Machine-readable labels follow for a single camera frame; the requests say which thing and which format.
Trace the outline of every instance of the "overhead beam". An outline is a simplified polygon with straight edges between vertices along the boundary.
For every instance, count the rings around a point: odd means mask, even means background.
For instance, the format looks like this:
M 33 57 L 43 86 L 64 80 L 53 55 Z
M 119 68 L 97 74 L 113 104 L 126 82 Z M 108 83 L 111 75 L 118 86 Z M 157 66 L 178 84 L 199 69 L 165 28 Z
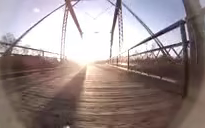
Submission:
M 116 5 L 115 5 L 115 11 L 114 11 L 114 16 L 113 16 L 113 23 L 112 23 L 112 27 L 111 27 L 111 45 L 110 45 L 110 58 L 112 56 L 112 46 L 113 46 L 113 38 L 114 38 L 114 29 L 116 26 L 116 22 L 117 22 L 117 17 L 118 17 L 118 11 L 119 8 L 121 7 L 121 0 L 117 0 L 116 1 Z
M 76 27 L 77 27 L 77 29 L 78 29 L 78 31 L 79 31 L 79 34 L 80 34 L 80 36 L 82 37 L 83 32 L 82 32 L 82 30 L 81 30 L 81 28 L 80 28 L 80 25 L 79 25 L 79 22 L 78 22 L 78 20 L 77 20 L 76 14 L 75 14 L 75 12 L 74 12 L 74 10 L 73 10 L 71 1 L 70 1 L 70 0 L 65 0 L 65 2 L 66 2 L 66 5 L 67 5 L 67 7 L 68 7 L 68 10 L 70 11 L 70 14 L 71 14 L 71 16 L 72 16 L 74 22 L 75 22 L 75 24 L 76 24 Z

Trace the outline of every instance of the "diagonal beam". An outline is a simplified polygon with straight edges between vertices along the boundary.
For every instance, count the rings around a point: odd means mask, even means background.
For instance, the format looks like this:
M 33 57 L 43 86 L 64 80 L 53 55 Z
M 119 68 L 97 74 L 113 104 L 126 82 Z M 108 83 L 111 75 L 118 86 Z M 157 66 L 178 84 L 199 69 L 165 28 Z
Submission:
M 111 0 L 107 0 L 110 4 L 114 5 L 114 3 Z M 150 30 L 150 28 L 125 4 L 122 2 L 122 5 L 137 19 L 138 22 L 140 22 L 142 24 L 142 26 L 147 30 L 147 32 L 153 36 L 154 33 Z M 161 43 L 161 41 L 158 38 L 154 38 L 156 44 L 159 46 L 159 48 L 164 47 L 164 45 Z M 166 49 L 162 49 L 161 51 L 163 53 L 163 55 L 168 55 L 170 56 L 170 54 L 167 52 Z
M 55 10 L 48 13 L 46 16 L 44 16 L 42 19 L 40 19 L 38 22 L 36 22 L 33 26 L 31 26 L 29 29 L 27 29 L 4 53 L 3 56 L 8 55 L 12 52 L 12 49 L 14 46 L 16 46 L 21 39 L 23 39 L 24 36 L 26 36 L 32 29 L 34 29 L 38 24 L 40 24 L 42 21 L 44 21 L 46 18 L 48 18 L 50 15 L 52 15 L 57 10 L 61 9 L 65 4 L 60 5 Z
M 74 12 L 74 10 L 73 10 L 71 1 L 70 1 L 70 0 L 65 0 L 65 2 L 66 2 L 66 5 L 67 5 L 67 7 L 68 7 L 68 10 L 70 11 L 70 14 L 71 14 L 71 16 L 72 16 L 74 22 L 75 22 L 75 24 L 76 24 L 76 27 L 77 27 L 77 29 L 78 29 L 78 31 L 79 31 L 79 34 L 80 34 L 80 36 L 82 37 L 83 32 L 82 32 L 82 30 L 81 30 L 81 28 L 80 28 L 80 25 L 79 25 L 79 22 L 78 22 L 78 20 L 77 20 L 76 14 L 75 14 L 75 12 Z
M 117 22 L 117 17 L 118 17 L 118 12 L 119 12 L 119 8 L 121 6 L 121 0 L 117 0 L 116 5 L 115 5 L 115 11 L 114 11 L 114 16 L 113 16 L 113 23 L 112 23 L 112 27 L 111 27 L 111 45 L 110 45 L 110 58 L 112 56 L 112 46 L 113 46 L 113 38 L 114 38 L 114 29 L 115 29 L 115 25 Z

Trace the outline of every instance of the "steel beam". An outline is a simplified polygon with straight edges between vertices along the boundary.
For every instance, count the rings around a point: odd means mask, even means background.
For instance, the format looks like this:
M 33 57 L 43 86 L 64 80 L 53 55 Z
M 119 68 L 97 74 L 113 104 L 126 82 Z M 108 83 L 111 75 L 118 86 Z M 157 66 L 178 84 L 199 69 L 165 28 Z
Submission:
M 68 21 L 68 7 L 65 6 L 63 24 L 62 24 L 62 38 L 61 38 L 61 49 L 60 49 L 60 59 L 64 59 L 65 56 L 65 38 L 66 38 L 66 28 L 67 28 L 67 21 Z
M 57 10 L 61 9 L 63 6 L 65 6 L 65 4 L 60 5 L 59 7 L 57 7 L 55 10 L 51 11 L 50 13 L 48 13 L 46 16 L 44 16 L 43 18 L 41 18 L 38 22 L 36 22 L 34 25 L 32 25 L 29 29 L 27 29 L 4 53 L 3 56 L 9 55 L 12 52 L 12 49 L 14 46 L 16 46 L 21 39 L 23 39 L 24 36 L 26 36 L 32 29 L 34 29 L 38 24 L 40 24 L 42 21 L 44 21 L 46 18 L 48 18 L 51 14 L 53 14 L 54 12 L 56 12 Z
M 114 16 L 113 16 L 113 23 L 112 23 L 112 27 L 111 27 L 110 58 L 112 57 L 112 46 L 113 46 L 113 38 L 114 38 L 114 29 L 115 29 L 115 25 L 116 25 L 116 22 L 117 22 L 118 12 L 119 12 L 120 6 L 121 6 L 121 0 L 117 0 L 116 1 L 116 5 L 115 5 Z
M 72 16 L 74 22 L 75 22 L 75 24 L 76 24 L 76 27 L 77 27 L 77 29 L 78 29 L 78 31 L 79 31 L 79 34 L 80 34 L 80 36 L 82 37 L 83 32 L 82 32 L 82 30 L 81 30 L 81 28 L 80 28 L 80 25 L 79 25 L 79 22 L 78 22 L 78 20 L 77 20 L 76 14 L 75 14 L 75 12 L 74 12 L 74 10 L 73 10 L 71 1 L 70 1 L 70 0 L 65 0 L 65 2 L 66 2 L 66 5 L 67 5 L 67 7 L 68 7 L 68 10 L 70 11 L 70 14 L 71 14 L 71 16 Z
M 147 32 L 153 36 L 154 33 L 149 29 L 149 27 L 125 4 L 122 2 L 122 5 L 137 19 L 138 22 L 140 22 L 142 24 L 142 26 L 147 30 Z M 158 45 L 159 48 L 162 48 L 164 47 L 163 44 L 161 43 L 161 41 L 158 39 L 158 38 L 154 38 L 156 44 Z M 170 54 L 165 50 L 163 49 L 161 51 L 163 53 L 163 55 L 168 55 L 170 56 Z

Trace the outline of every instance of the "bridge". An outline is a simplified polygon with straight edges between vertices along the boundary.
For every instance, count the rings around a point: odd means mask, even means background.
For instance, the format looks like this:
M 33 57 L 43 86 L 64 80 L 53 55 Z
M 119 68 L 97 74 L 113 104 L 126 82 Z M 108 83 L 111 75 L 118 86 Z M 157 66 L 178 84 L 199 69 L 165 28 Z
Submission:
M 105 0 L 115 8 L 110 56 L 84 65 L 65 55 L 69 15 L 81 37 L 84 33 L 73 8 L 80 1 L 65 0 L 12 43 L 0 41 L 6 47 L 0 50 L 0 127 L 164 128 L 192 127 L 183 121 L 180 126 L 182 118 L 199 122 L 181 115 L 192 109 L 185 104 L 193 104 L 198 92 L 205 99 L 205 88 L 200 91 L 199 86 L 205 76 L 205 7 L 199 0 L 183 0 L 186 18 L 156 33 L 122 0 Z M 32 29 L 61 8 L 64 18 L 58 53 L 19 45 Z M 127 43 L 123 8 L 150 35 L 127 49 L 123 49 Z M 179 42 L 164 44 L 162 38 L 173 31 Z M 114 45 L 115 32 L 118 45 Z

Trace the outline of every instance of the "metal railing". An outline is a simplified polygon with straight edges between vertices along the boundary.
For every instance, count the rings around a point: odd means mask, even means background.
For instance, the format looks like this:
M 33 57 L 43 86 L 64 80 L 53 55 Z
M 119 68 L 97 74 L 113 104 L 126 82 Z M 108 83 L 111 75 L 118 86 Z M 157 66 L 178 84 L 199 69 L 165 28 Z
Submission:
M 152 41 L 154 38 L 158 38 L 177 28 L 180 28 L 180 42 L 166 45 L 161 48 L 151 48 L 149 50 L 141 48 L 140 52 L 134 53 L 136 48 L 140 48 L 140 46 Z M 128 70 L 136 70 L 146 74 L 155 75 L 160 79 L 163 79 L 164 77 L 173 79 L 178 83 L 183 83 L 184 86 L 187 86 L 186 83 L 188 80 L 189 68 L 188 44 L 189 41 L 187 40 L 185 21 L 179 20 L 120 53 L 118 56 L 110 58 L 109 63 L 127 68 Z M 171 56 L 163 55 L 161 50 L 168 51 Z
M 11 46 L 12 44 L 0 41 L 0 45 Z M 0 49 L 0 56 L 2 56 L 3 54 L 4 51 Z M 57 59 L 60 57 L 60 54 L 58 53 L 25 47 L 25 46 L 18 46 L 18 45 L 14 46 L 11 55 L 31 55 L 31 56 L 42 56 L 46 58 L 57 58 Z

